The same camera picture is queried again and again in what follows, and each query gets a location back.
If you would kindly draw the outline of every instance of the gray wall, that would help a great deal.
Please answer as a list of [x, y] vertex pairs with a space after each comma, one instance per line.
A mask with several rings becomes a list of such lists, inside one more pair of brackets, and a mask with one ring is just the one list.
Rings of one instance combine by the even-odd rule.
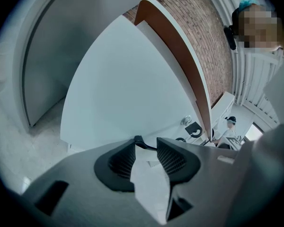
[[30, 125], [63, 98], [85, 52], [119, 15], [140, 0], [55, 0], [30, 45], [24, 96]]

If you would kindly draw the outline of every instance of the brown panel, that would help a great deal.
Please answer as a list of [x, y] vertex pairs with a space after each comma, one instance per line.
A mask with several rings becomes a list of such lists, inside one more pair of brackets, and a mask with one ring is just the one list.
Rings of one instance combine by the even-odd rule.
[[172, 23], [155, 5], [147, 0], [142, 0], [139, 3], [134, 24], [138, 25], [143, 20], [160, 36], [180, 64], [194, 91], [205, 130], [208, 138], [211, 140], [210, 109], [207, 103], [205, 88], [203, 87], [199, 70], [188, 47]]

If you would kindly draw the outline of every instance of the concrete floor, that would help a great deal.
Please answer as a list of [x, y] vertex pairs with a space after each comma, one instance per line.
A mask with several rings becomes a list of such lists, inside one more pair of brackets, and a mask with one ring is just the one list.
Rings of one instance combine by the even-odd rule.
[[0, 106], [0, 176], [3, 183], [22, 193], [31, 181], [68, 156], [60, 140], [64, 100], [49, 110], [31, 129], [21, 133]]

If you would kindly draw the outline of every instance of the bright window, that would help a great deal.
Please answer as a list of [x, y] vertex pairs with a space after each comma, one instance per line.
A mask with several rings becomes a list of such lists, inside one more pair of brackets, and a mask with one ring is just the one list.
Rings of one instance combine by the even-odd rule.
[[252, 141], [252, 140], [257, 140], [259, 139], [261, 136], [263, 135], [263, 133], [261, 132], [261, 130], [255, 126], [254, 124], [251, 125], [250, 129], [248, 130], [248, 132], [246, 133], [245, 137]]

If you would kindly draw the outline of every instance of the person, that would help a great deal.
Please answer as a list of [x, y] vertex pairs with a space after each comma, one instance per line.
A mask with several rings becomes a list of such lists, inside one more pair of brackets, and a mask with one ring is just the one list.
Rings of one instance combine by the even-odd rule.
[[235, 125], [236, 125], [236, 117], [231, 116], [229, 118], [225, 118], [227, 121], [227, 131], [224, 132], [224, 134], [218, 139], [218, 140], [212, 140], [211, 143], [219, 144], [222, 137], [233, 137], [236, 138], [236, 132], [235, 132]]
[[224, 29], [232, 50], [238, 40], [239, 47], [252, 52], [284, 49], [284, 26], [275, 11], [256, 0], [242, 0], [232, 13], [232, 25]]

